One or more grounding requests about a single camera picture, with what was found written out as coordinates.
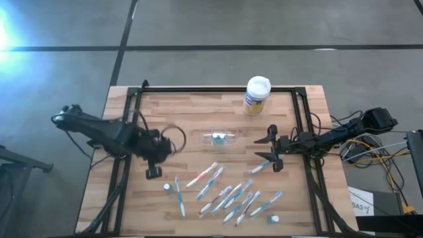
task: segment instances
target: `white lid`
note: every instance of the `white lid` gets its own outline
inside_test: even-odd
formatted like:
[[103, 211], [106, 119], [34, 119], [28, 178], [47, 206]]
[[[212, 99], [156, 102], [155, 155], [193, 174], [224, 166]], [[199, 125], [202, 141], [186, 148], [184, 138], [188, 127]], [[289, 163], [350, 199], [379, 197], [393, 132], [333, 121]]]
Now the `white lid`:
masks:
[[252, 77], [247, 85], [249, 95], [256, 99], [265, 99], [271, 88], [270, 80], [262, 76]]
[[278, 222], [279, 221], [279, 217], [276, 216], [276, 215], [272, 216], [272, 221]]

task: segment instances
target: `paper sign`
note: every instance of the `paper sign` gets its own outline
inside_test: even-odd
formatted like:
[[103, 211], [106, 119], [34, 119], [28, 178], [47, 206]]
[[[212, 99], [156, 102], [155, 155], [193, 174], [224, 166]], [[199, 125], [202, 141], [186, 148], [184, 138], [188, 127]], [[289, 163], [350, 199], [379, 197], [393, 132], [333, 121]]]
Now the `paper sign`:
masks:
[[351, 197], [352, 208], [356, 216], [374, 216], [375, 215], [373, 206], [370, 205], [370, 204], [373, 204], [373, 194], [371, 192], [366, 192], [357, 188], [352, 188], [350, 186], [348, 187], [348, 190], [351, 193], [353, 193], [353, 194], [350, 194], [350, 197]]

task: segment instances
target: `concrete floor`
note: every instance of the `concrete floor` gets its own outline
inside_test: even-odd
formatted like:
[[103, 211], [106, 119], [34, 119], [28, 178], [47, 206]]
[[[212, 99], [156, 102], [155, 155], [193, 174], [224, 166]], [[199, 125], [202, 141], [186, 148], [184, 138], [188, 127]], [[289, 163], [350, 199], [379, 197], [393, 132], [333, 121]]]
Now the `concrete floor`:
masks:
[[[119, 46], [131, 0], [3, 0], [2, 46]], [[128, 40], [139, 45], [423, 44], [423, 16], [397, 0], [144, 0]], [[0, 144], [41, 161], [19, 207], [19, 237], [73, 232], [89, 161], [50, 116], [79, 103], [100, 116], [117, 51], [0, 52]], [[254, 75], [274, 85], [323, 85], [330, 113], [343, 117], [375, 106], [389, 109], [396, 130], [423, 121], [423, 50], [126, 52], [117, 85], [245, 85]], [[403, 134], [381, 136], [385, 144]], [[86, 138], [75, 139], [86, 151]], [[419, 213], [409, 156], [397, 159], [404, 194]], [[345, 169], [356, 188], [389, 191], [381, 167]]]

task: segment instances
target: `toothbrush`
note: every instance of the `toothbrush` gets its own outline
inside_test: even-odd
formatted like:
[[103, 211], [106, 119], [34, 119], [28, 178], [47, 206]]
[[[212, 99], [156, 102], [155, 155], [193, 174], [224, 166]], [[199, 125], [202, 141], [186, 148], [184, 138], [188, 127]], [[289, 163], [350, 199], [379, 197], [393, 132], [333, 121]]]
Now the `toothbrush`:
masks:
[[266, 168], [269, 164], [270, 164], [270, 161], [266, 161], [263, 164], [257, 166], [255, 169], [250, 171], [250, 175], [253, 175], [253, 174], [261, 171], [262, 169]]
[[227, 208], [229, 208], [229, 206], [231, 206], [232, 205], [232, 203], [236, 200], [236, 199], [238, 199], [242, 194], [243, 194], [243, 192], [250, 186], [252, 184], [252, 180], [251, 179], [249, 179], [246, 183], [245, 183], [245, 186], [244, 186], [244, 188], [241, 190], [241, 191], [239, 191], [238, 192], [238, 194], [237, 195], [235, 195], [233, 198], [231, 198], [230, 199], [230, 201], [228, 202], [228, 203], [226, 203], [225, 204], [225, 206], [223, 207], [223, 210], [226, 210]]
[[219, 203], [219, 205], [217, 205], [212, 211], [211, 211], [211, 213], [213, 214], [213, 215], [215, 215], [216, 214], [216, 212], [219, 210], [219, 208], [221, 207], [221, 206], [223, 206], [225, 203], [226, 203], [226, 201], [236, 192], [236, 191], [238, 191], [241, 187], [243, 186], [243, 184], [240, 182], [220, 203]]
[[277, 192], [275, 194], [275, 196], [273, 196], [273, 198], [269, 202], [263, 204], [261, 207], [257, 208], [253, 212], [251, 212], [250, 218], [252, 218], [253, 216], [255, 216], [255, 215], [259, 214], [260, 212], [262, 212], [264, 209], [266, 209], [268, 206], [270, 206], [272, 202], [274, 202], [276, 199], [280, 198], [281, 196], [282, 196], [282, 192], [280, 192], [280, 191]]
[[201, 189], [201, 191], [197, 195], [197, 200], [200, 200], [204, 194], [209, 190], [209, 188], [213, 185], [214, 181], [218, 178], [218, 176], [222, 173], [223, 167], [220, 167], [218, 171], [216, 171], [211, 179], [207, 182], [207, 185]]
[[257, 191], [256, 194], [254, 194], [254, 197], [250, 200], [250, 202], [247, 204], [247, 206], [245, 207], [244, 211], [242, 212], [242, 214], [237, 218], [237, 222], [235, 223], [235, 227], [237, 227], [242, 220], [245, 217], [245, 214], [247, 213], [247, 211], [249, 210], [249, 208], [251, 207], [252, 202], [254, 202], [259, 196], [260, 196], [260, 191]]
[[204, 215], [204, 212], [206, 212], [207, 209], [209, 209], [214, 202], [217, 201], [221, 196], [225, 195], [227, 192], [229, 192], [232, 189], [232, 186], [227, 186], [225, 190], [222, 190], [219, 195], [217, 195], [211, 202], [207, 203], [201, 211], [198, 213], [198, 216], [201, 218]]
[[252, 198], [252, 192], [249, 192], [247, 194], [247, 198], [245, 198], [243, 203], [239, 204], [231, 213], [227, 214], [226, 218], [223, 219], [223, 224], [225, 225], [229, 221], [229, 219], [231, 219], [233, 215], [235, 215], [244, 206], [244, 204], [246, 204], [247, 201], [250, 200], [250, 198]]
[[182, 214], [182, 219], [185, 219], [185, 208], [184, 208], [184, 203], [182, 202], [182, 195], [180, 194], [180, 190], [179, 190], [179, 178], [178, 177], [174, 178], [174, 183], [176, 184], [176, 191], [178, 192], [180, 213]]
[[214, 162], [213, 165], [211, 165], [210, 167], [208, 167], [205, 171], [203, 171], [202, 173], [200, 173], [200, 175], [198, 175], [196, 178], [194, 178], [191, 182], [189, 182], [186, 187], [189, 188], [192, 185], [196, 184], [196, 182], [198, 182], [202, 177], [204, 177], [204, 175], [208, 174], [212, 169], [214, 169], [217, 166], [217, 163]]

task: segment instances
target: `wooden table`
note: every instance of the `wooden table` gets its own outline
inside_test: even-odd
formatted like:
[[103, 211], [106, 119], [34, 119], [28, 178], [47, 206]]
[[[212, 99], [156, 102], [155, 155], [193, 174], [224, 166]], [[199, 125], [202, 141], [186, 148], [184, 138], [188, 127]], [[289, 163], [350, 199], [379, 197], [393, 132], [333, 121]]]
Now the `wooden table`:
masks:
[[[323, 88], [306, 86], [306, 89], [311, 112], [319, 115], [323, 126], [331, 126]], [[127, 87], [110, 88], [104, 118], [122, 116], [126, 92]], [[271, 166], [253, 176], [248, 173], [249, 170], [264, 162], [254, 152], [270, 149], [270, 145], [257, 145], [253, 144], [253, 141], [266, 136], [266, 129], [270, 124], [278, 126], [279, 135], [289, 134], [296, 125], [291, 95], [271, 93], [264, 110], [258, 116], [248, 116], [243, 112], [243, 97], [243, 93], [143, 94], [141, 111], [149, 127], [162, 130], [167, 124], [176, 124], [186, 132], [187, 144], [182, 153], [169, 157], [161, 165], [163, 177], [158, 179], [146, 180], [146, 162], [141, 158], [132, 159], [121, 235], [315, 234], [301, 156], [286, 155], [284, 169], [279, 173], [274, 173]], [[226, 147], [202, 144], [201, 131], [213, 127], [239, 130], [238, 143]], [[176, 146], [182, 143], [182, 136], [176, 130], [167, 132], [166, 136], [169, 136]], [[96, 151], [93, 161], [98, 161], [104, 156], [104, 151]], [[224, 165], [225, 171], [206, 196], [196, 201], [196, 195], [204, 187], [207, 178], [189, 189], [185, 189], [185, 185], [215, 161]], [[77, 231], [86, 228], [104, 205], [112, 164], [112, 160], [103, 161], [89, 173]], [[339, 157], [327, 156], [323, 171], [331, 203], [349, 226], [357, 229]], [[177, 196], [168, 195], [163, 191], [163, 185], [173, 184], [176, 175], [181, 183], [186, 209], [185, 220], [181, 220]], [[254, 181], [250, 187], [251, 190], [262, 192], [261, 197], [253, 203], [250, 212], [268, 201], [276, 191], [281, 190], [282, 197], [258, 217], [244, 219], [239, 227], [234, 227], [235, 219], [227, 225], [222, 225], [222, 219], [231, 209], [220, 211], [216, 216], [208, 214], [202, 219], [197, 216], [200, 209], [220, 190], [228, 185], [236, 186], [249, 178]], [[269, 214], [278, 215], [280, 222], [268, 225], [266, 216]], [[321, 212], [321, 220], [325, 223], [323, 218], [323, 212]]]

